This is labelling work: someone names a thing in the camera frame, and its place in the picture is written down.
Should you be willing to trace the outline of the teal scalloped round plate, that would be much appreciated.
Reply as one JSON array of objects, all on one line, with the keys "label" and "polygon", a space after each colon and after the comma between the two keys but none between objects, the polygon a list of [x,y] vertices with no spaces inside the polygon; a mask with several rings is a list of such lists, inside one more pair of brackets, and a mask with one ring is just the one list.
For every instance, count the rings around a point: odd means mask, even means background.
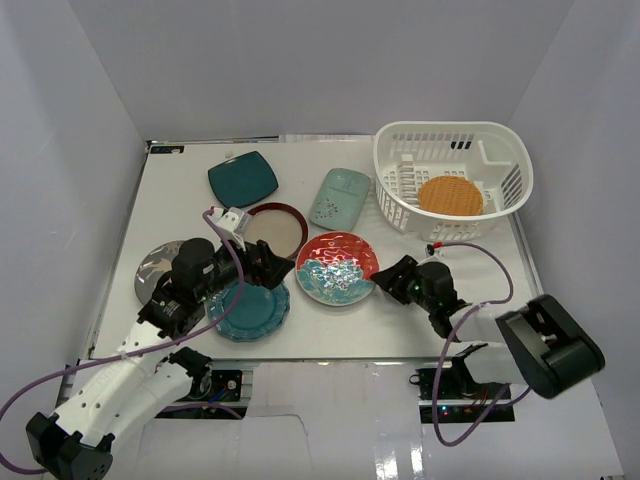
[{"label": "teal scalloped round plate", "polygon": [[235,342],[255,342],[284,324],[290,310],[290,293],[283,283],[273,290],[246,284],[238,304],[226,314],[238,289],[235,282],[208,302],[207,313],[222,337]]}]

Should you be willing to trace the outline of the red and teal wave plate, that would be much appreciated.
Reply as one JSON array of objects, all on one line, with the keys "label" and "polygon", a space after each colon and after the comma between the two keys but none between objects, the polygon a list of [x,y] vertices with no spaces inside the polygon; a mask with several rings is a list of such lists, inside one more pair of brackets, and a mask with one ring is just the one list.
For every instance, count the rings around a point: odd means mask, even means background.
[{"label": "red and teal wave plate", "polygon": [[343,307],[365,299],[375,288],[379,271],[371,245],[349,232],[328,232],[309,240],[296,260],[301,288],[324,305]]}]

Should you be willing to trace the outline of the orange woven round plate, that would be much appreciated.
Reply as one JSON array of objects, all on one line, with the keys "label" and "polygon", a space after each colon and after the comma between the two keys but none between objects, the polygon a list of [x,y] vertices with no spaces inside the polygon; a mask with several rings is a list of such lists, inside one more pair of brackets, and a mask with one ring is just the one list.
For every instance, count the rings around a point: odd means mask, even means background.
[{"label": "orange woven round plate", "polygon": [[469,180],[451,175],[430,179],[420,189],[422,210],[451,216],[476,216],[483,212],[483,195]]}]

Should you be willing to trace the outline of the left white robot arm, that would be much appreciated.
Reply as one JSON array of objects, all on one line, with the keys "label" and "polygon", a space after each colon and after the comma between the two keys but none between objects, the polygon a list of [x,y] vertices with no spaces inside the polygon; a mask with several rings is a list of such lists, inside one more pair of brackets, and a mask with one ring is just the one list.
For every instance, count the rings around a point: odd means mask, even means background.
[{"label": "left white robot arm", "polygon": [[53,413],[29,420],[34,460],[57,479],[104,478],[117,447],[146,422],[181,398],[209,392],[212,360],[185,344],[207,301],[241,282],[274,289],[294,266],[264,241],[221,248],[203,238],[183,242],[115,359]]}]

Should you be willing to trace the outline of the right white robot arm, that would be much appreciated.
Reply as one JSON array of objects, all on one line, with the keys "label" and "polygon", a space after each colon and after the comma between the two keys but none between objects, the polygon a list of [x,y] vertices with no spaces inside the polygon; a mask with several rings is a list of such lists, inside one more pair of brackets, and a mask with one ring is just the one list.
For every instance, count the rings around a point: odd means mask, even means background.
[{"label": "right white robot arm", "polygon": [[[435,333],[445,340],[440,359],[459,343],[463,324],[489,305],[471,305],[458,297],[448,266],[441,262],[418,263],[406,255],[371,280],[403,305],[416,304],[428,313]],[[487,355],[489,342],[475,345],[451,358],[451,384],[461,397],[472,399],[488,383],[524,384],[537,395],[552,399],[604,369],[603,352],[551,295],[541,295],[516,311],[495,318],[503,338],[502,349]]]}]

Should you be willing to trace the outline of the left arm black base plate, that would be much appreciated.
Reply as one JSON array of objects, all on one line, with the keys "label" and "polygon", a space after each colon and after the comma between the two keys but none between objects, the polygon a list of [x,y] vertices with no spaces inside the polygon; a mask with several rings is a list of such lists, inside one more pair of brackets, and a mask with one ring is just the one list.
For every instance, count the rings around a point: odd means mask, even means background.
[{"label": "left arm black base plate", "polygon": [[237,402],[241,399],[241,370],[212,370],[192,382],[188,400],[196,402]]}]

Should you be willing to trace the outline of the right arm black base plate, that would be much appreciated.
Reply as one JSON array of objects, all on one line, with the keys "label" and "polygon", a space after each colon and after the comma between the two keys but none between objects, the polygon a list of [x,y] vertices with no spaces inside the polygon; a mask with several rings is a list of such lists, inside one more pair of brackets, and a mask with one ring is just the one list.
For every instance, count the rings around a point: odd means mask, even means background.
[{"label": "right arm black base plate", "polygon": [[[408,379],[409,384],[418,389],[422,425],[433,424],[431,403],[435,374],[435,367],[420,368]],[[439,424],[472,424],[498,396],[500,388],[499,383],[478,384],[450,366],[444,366],[437,399]]]}]

